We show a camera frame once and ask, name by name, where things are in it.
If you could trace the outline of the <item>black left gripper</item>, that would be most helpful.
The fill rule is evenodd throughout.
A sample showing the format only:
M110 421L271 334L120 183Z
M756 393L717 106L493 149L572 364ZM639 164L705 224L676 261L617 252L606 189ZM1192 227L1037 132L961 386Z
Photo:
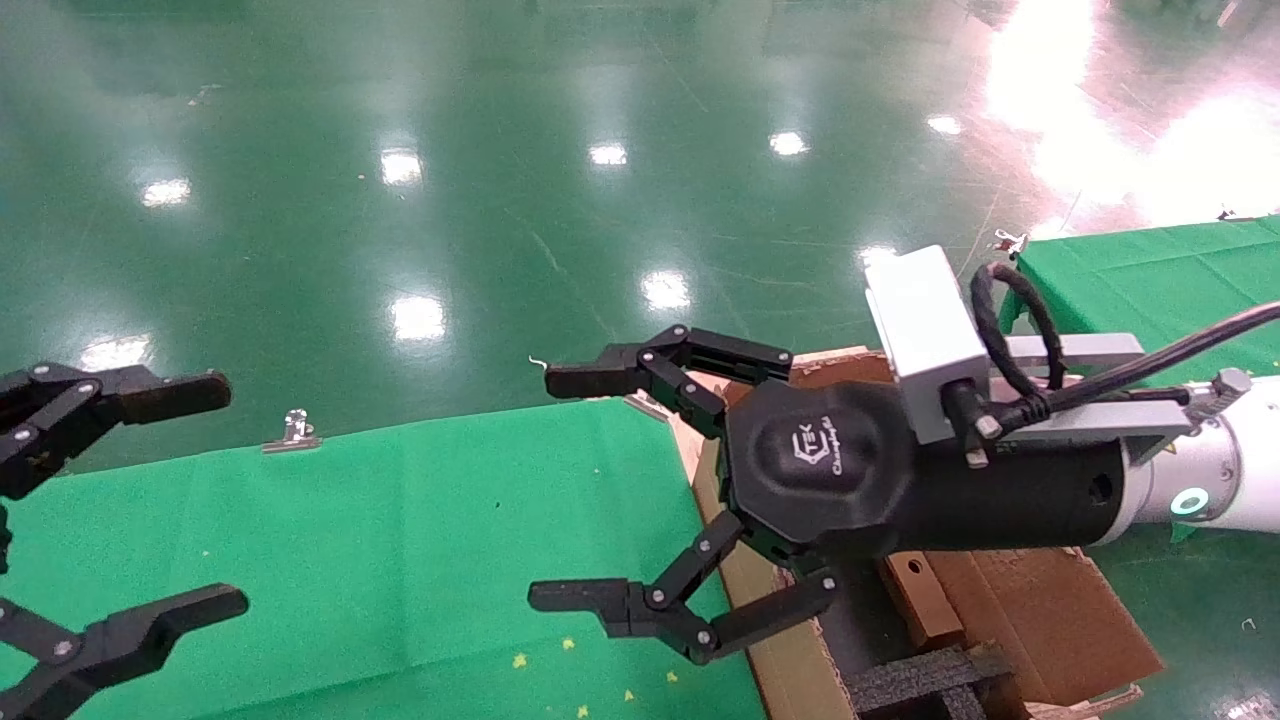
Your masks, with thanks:
M45 363L1 379L1 493L22 500L118 425L143 425L227 407L220 372L155 375L143 365L84 372ZM0 574L12 532L0 507ZM248 596L211 584L113 612L72 632L3 600L1 641L35 660L3 691L5 719L69 719L97 693L159 671L186 634L244 615Z

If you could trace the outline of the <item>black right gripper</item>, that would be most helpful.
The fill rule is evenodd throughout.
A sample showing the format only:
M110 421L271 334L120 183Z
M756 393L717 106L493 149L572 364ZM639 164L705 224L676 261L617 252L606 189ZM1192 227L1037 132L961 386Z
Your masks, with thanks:
M653 583L534 582L530 607L590 612L609 638L655 638L701 666L810 621L838 589L819 571L718 618L698 616L690 598L744 536L777 564L818 565L826 556L1088 546L1119 518L1126 464L1117 441L997 448L972 468L952 439L916 441L893 386L801 388L783 383L792 363L788 350L677 324L607 345L590 363L549 365L553 398L641 391L703 437L723 436L732 512L718 514ZM758 387L727 407L691 372Z

